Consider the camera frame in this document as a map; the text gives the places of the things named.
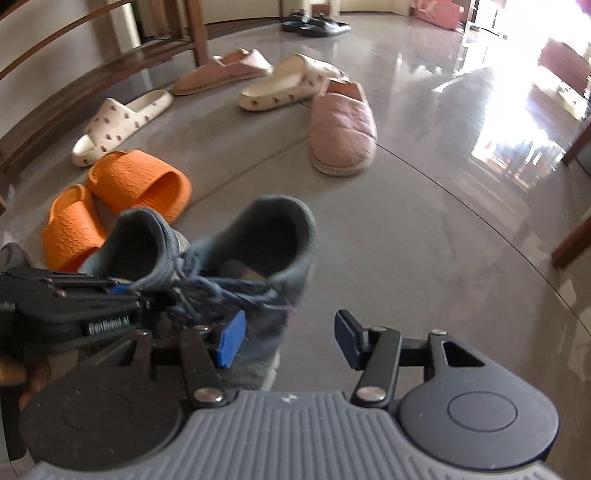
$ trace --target black sandal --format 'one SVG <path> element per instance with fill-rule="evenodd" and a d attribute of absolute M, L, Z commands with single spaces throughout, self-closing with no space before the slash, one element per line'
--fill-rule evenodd
<path fill-rule="evenodd" d="M 309 19 L 306 10 L 292 10 L 290 16 L 281 23 L 281 29 L 285 32 L 299 32 L 301 27 L 307 25 Z"/>
<path fill-rule="evenodd" d="M 305 37 L 332 37 L 349 30 L 351 30 L 349 24 L 337 22 L 326 15 L 320 14 L 317 17 L 310 18 L 306 25 L 301 26 L 299 33 Z"/>

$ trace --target black round pad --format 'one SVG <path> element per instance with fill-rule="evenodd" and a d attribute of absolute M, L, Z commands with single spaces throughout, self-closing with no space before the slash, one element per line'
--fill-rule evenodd
<path fill-rule="evenodd" d="M 487 472 L 544 459 L 558 432 L 552 402 L 492 361 L 444 368 L 402 399 L 398 419 L 431 457 Z"/>
<path fill-rule="evenodd" d="M 78 471 L 126 465 L 167 445 L 178 400 L 131 367 L 78 367 L 37 394 L 21 415 L 32 457 Z"/>

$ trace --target slide sandal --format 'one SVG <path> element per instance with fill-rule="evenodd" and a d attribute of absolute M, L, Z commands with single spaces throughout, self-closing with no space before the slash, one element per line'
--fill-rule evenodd
<path fill-rule="evenodd" d="M 334 65 L 295 53 L 276 67 L 273 75 L 246 87 L 238 105 L 261 112 L 306 100 L 320 91 L 325 78 L 348 80 Z"/>
<path fill-rule="evenodd" d="M 300 27 L 303 27 L 307 24 L 308 19 L 308 10 L 292 10 L 290 16 L 283 19 L 281 23 L 281 29 L 284 32 L 299 32 Z"/>
<path fill-rule="evenodd" d="M 53 201 L 42 236 L 48 268 L 65 272 L 78 270 L 105 243 L 105 229 L 84 185 L 64 190 Z"/>
<path fill-rule="evenodd" d="M 228 83 L 273 73 L 273 65 L 258 50 L 239 48 L 224 57 L 212 57 L 193 72 L 181 75 L 174 83 L 175 95 L 192 95 Z"/>
<path fill-rule="evenodd" d="M 150 207 L 168 223 L 179 217 L 193 192 L 183 172 L 141 150 L 105 155 L 88 171 L 88 188 L 116 215 Z"/>
<path fill-rule="evenodd" d="M 75 143 L 72 162 L 79 167 L 94 164 L 164 112 L 172 101 L 173 96 L 166 90 L 153 90 L 127 105 L 107 98 L 84 128 L 84 136 Z"/>
<path fill-rule="evenodd" d="M 349 24 L 337 22 L 320 14 L 318 17 L 310 18 L 308 23 L 299 29 L 299 32 L 304 37 L 333 37 L 349 30 L 351 30 Z"/>

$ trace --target white slipper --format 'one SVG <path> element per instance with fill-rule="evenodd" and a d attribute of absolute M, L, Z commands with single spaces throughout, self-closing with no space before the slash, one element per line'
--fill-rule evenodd
<path fill-rule="evenodd" d="M 245 88 L 238 105 L 260 112 L 306 100 L 320 91 L 325 78 L 348 80 L 334 65 L 296 53 L 275 67 L 273 75 Z"/>
<path fill-rule="evenodd" d="M 127 105 L 107 98 L 72 148 L 72 162 L 79 167 L 94 164 L 164 112 L 172 101 L 166 90 L 153 90 Z"/>

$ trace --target orange slipper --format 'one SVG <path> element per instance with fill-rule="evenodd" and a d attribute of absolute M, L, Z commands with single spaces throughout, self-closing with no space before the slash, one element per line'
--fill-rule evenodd
<path fill-rule="evenodd" d="M 49 269 L 75 272 L 105 239 L 92 195 L 84 185 L 70 187 L 53 201 L 43 230 Z"/>
<path fill-rule="evenodd" d="M 193 191 L 185 174 L 141 150 L 114 151 L 88 171 L 88 188 L 118 214 L 131 207 L 150 207 L 174 222 Z"/>

